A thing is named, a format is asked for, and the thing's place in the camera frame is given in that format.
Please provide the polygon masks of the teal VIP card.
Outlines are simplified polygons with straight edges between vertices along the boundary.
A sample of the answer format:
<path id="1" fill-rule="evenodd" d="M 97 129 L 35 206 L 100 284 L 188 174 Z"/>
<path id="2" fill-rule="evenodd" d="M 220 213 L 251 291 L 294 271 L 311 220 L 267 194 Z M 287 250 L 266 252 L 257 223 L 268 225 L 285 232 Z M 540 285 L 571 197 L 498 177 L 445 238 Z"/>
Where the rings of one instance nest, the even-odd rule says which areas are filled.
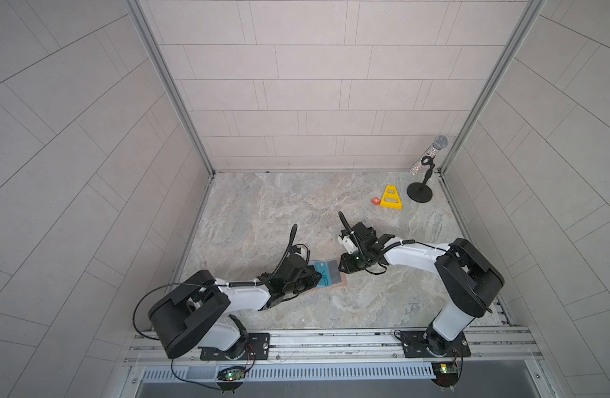
<path id="1" fill-rule="evenodd" d="M 323 289 L 323 288 L 330 287 L 333 285 L 332 280 L 331 280 L 331 272 L 329 270 L 329 265 L 327 262 L 315 261 L 314 268 L 315 268 L 316 272 L 318 272 L 321 275 L 321 279 L 319 280 L 319 282 L 316 285 L 319 289 Z"/>

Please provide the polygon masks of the tan leather card holder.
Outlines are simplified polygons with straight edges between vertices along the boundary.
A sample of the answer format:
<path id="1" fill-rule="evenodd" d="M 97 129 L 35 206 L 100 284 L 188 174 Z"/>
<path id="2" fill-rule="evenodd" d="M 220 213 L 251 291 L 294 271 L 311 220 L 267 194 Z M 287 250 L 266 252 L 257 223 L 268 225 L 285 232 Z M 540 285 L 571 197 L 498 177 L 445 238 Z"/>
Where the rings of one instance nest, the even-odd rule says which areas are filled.
<path id="1" fill-rule="evenodd" d="M 338 260 L 310 261 L 309 265 L 313 265 L 316 272 L 321 275 L 321 280 L 316 285 L 317 289 L 345 287 L 347 285 L 346 274 L 339 271 Z"/>

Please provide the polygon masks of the black VIP card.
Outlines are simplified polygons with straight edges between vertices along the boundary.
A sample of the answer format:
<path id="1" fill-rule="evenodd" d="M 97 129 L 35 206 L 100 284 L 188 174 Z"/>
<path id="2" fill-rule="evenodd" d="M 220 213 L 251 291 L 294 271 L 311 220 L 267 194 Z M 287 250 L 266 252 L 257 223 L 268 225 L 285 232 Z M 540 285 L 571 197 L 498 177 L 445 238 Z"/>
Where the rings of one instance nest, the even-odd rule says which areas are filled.
<path id="1" fill-rule="evenodd" d="M 342 273 L 339 271 L 338 260 L 327 262 L 329 281 L 331 285 L 341 285 L 343 283 Z"/>

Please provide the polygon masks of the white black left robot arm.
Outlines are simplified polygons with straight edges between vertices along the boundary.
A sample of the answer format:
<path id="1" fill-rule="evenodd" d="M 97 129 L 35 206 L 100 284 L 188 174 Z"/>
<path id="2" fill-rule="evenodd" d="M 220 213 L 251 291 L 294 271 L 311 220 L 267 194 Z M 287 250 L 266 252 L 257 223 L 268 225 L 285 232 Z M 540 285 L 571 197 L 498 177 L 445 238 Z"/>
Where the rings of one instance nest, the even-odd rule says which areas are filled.
<path id="1" fill-rule="evenodd" d="M 226 281 L 200 270 L 154 303 L 147 318 L 170 359 L 194 348 L 238 358 L 249 340 L 238 311 L 273 308 L 316 288 L 321 280 L 322 274 L 293 247 L 274 271 L 250 281 Z"/>

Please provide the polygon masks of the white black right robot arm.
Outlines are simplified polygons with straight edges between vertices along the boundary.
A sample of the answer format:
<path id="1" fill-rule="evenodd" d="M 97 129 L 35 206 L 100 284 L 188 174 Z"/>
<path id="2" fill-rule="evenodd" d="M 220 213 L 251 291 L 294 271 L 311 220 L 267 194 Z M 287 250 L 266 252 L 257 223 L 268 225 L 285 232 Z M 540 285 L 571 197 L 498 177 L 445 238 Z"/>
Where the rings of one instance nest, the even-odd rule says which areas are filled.
<path id="1" fill-rule="evenodd" d="M 491 310 L 505 279 L 469 240 L 457 238 L 450 244 L 429 245 L 395 235 L 377 236 L 372 227 L 359 222 L 344 229 L 338 241 L 346 249 L 339 271 L 352 274 L 374 265 L 406 266 L 438 275 L 449 299 L 426 329 L 423 344 L 428 353 L 444 357 L 463 345 L 463 330 Z"/>

